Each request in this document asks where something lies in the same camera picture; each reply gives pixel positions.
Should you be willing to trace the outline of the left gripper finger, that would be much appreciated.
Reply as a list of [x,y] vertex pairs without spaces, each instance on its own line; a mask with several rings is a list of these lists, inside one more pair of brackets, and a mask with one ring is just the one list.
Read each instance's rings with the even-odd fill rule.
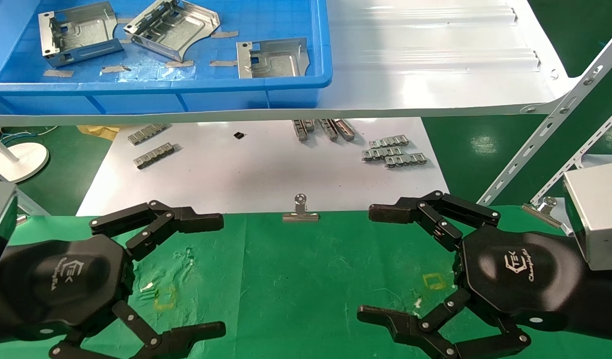
[[176,232],[200,233],[221,230],[220,213],[197,214],[192,207],[169,207],[151,200],[91,220],[92,234],[114,238],[130,230],[140,232],[126,241],[126,251],[134,261],[141,261]]

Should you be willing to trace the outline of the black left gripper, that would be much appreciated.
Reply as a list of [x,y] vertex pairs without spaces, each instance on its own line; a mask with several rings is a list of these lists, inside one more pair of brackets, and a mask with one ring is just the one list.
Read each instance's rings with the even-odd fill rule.
[[81,343],[116,317],[143,343],[133,359],[187,359],[196,343],[225,336],[222,321],[157,334],[125,302],[134,279],[129,254],[102,234],[10,246],[0,259],[0,343],[67,334],[51,359],[112,359]]

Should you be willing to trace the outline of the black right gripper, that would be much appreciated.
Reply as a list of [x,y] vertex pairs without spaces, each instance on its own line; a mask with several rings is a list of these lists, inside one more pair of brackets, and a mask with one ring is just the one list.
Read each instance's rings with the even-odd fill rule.
[[[393,342],[419,348],[431,359],[499,359],[531,344],[531,337],[515,324],[612,340],[612,270],[591,270],[573,239],[497,229],[499,213],[441,191],[400,197],[392,205],[372,204],[368,218],[417,223],[445,250],[459,249],[461,284],[472,291],[472,311],[486,322],[495,317],[492,325],[500,330],[458,343],[442,336],[443,325],[470,304],[466,289],[458,289],[422,318],[359,306],[358,320],[388,329]],[[462,240],[463,233],[449,219],[479,229]]]

